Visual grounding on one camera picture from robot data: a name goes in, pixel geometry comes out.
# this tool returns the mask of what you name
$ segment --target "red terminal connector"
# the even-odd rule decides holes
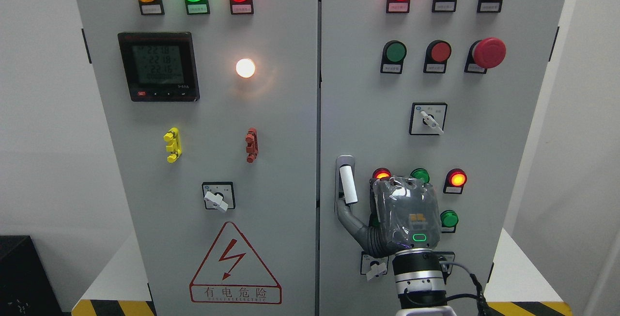
[[[253,163],[257,157],[259,157],[259,138],[256,132],[256,128],[248,129],[248,133],[246,133],[246,153],[248,153],[248,158],[246,161],[248,163]]]

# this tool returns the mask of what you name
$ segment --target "black box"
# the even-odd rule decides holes
[[[0,236],[0,315],[62,316],[30,236]]]

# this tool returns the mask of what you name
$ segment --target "lcd display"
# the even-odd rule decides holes
[[[179,46],[131,46],[139,84],[184,84]]]

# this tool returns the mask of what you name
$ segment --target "white wall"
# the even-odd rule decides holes
[[[0,0],[0,235],[69,311],[132,230],[76,0]]]
[[[617,2],[576,0],[555,83],[541,96],[544,122],[533,123],[541,131],[523,196],[511,206],[514,240],[576,315],[620,312]]]

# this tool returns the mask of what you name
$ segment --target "floor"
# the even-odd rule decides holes
[[[494,316],[571,316],[569,307],[502,230],[485,296]],[[148,280],[132,233],[82,296],[73,316],[154,316]]]

